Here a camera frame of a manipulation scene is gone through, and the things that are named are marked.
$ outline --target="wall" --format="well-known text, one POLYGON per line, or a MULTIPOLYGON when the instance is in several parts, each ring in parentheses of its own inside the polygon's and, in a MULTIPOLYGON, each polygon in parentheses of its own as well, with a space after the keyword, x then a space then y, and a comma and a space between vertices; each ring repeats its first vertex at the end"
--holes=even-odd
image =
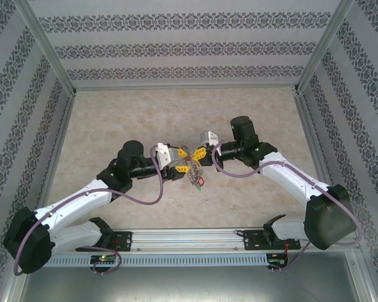
POLYGON ((34 0, 74 85, 296 84, 339 0, 34 0))
POLYGON ((0 0, 0 292, 14 213, 40 200, 68 95, 14 4, 0 0))
POLYGON ((333 182, 347 187, 378 292, 378 1, 356 1, 304 91, 333 182))

